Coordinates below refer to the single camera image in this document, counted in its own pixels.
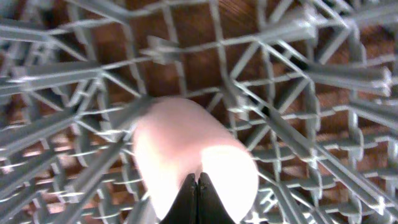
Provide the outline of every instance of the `plastic wire grid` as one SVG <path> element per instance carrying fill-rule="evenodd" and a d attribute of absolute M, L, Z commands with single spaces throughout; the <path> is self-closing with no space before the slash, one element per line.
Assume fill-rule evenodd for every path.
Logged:
<path fill-rule="evenodd" d="M 225 35 L 221 6 L 232 10 L 237 2 L 164 0 L 127 9 L 123 0 L 28 0 L 18 21 L 0 19 L 0 223 L 155 220 L 130 136 L 142 111 L 153 97 L 168 95 L 169 86 L 149 89 L 154 76 L 167 77 L 148 72 L 145 63 L 171 69 L 174 95 L 199 101 L 252 152 L 261 185 L 241 223 L 394 223 L 398 2 L 244 2 L 254 9 L 255 31 Z M 54 27 L 59 4 L 68 22 Z M 196 25 L 198 15 L 211 22 L 212 41 L 188 44 L 195 34 L 182 35 L 175 16 L 184 9 Z M 166 38 L 134 23 L 151 16 Z M 110 24 L 121 32 L 107 31 Z M 101 27 L 103 35 L 123 33 L 108 48 L 122 45 L 125 56 L 100 63 L 93 32 Z M 361 36 L 372 27 L 388 34 L 389 53 L 367 55 Z M 144 48 L 136 35 L 148 35 Z M 382 52 L 382 42 L 372 51 Z M 243 50 L 227 61 L 235 46 Z M 215 52 L 216 66 L 206 64 L 204 52 Z M 210 83 L 217 85 L 190 89 L 194 69 L 215 71 Z M 333 91 L 319 94 L 328 88 Z M 346 121 L 339 133 L 322 131 L 321 124 L 337 126 L 339 119 Z M 366 167 L 371 156 L 381 165 Z"/>

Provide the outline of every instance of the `pink object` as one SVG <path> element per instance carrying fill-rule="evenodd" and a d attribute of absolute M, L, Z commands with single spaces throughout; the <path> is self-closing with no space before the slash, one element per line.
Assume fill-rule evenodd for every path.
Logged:
<path fill-rule="evenodd" d="M 159 98 L 137 124 L 136 164 L 157 216 L 170 210 L 186 176 L 206 172 L 230 217 L 237 223 L 258 190 L 256 163 L 245 147 L 193 101 Z"/>

